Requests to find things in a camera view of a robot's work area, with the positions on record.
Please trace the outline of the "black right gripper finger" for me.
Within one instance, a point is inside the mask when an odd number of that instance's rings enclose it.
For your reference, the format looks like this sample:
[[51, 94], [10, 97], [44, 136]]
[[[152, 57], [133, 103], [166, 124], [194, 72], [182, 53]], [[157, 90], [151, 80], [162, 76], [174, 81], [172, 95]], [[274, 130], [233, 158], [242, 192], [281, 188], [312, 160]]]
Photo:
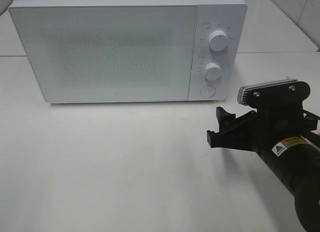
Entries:
[[256, 112], [251, 110], [242, 116], [236, 117], [235, 113], [229, 113], [220, 106], [216, 108], [216, 118], [220, 129], [238, 126], [241, 123], [246, 122], [248, 119], [252, 119], [255, 114]]

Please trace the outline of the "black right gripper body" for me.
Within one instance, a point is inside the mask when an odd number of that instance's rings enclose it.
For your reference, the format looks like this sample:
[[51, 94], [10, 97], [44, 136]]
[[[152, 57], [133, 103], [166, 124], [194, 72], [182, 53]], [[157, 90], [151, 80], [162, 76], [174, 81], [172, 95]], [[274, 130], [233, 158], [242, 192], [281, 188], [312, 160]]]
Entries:
[[237, 102], [249, 106], [256, 114], [253, 118], [218, 132], [207, 131], [211, 148], [255, 151], [287, 137], [303, 137], [319, 145], [319, 116], [305, 110], [303, 101], [311, 93], [304, 81], [271, 81], [242, 86]]

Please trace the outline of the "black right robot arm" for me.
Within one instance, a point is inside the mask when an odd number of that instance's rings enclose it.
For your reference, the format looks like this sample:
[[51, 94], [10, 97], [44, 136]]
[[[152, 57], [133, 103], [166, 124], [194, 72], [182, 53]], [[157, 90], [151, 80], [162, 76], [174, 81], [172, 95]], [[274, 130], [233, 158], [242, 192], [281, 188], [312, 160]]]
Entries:
[[303, 108], [310, 86], [285, 79], [243, 86], [237, 102], [251, 111], [242, 116], [216, 109], [219, 131], [208, 131], [211, 148], [255, 152], [294, 197], [302, 227], [320, 229], [319, 116]]

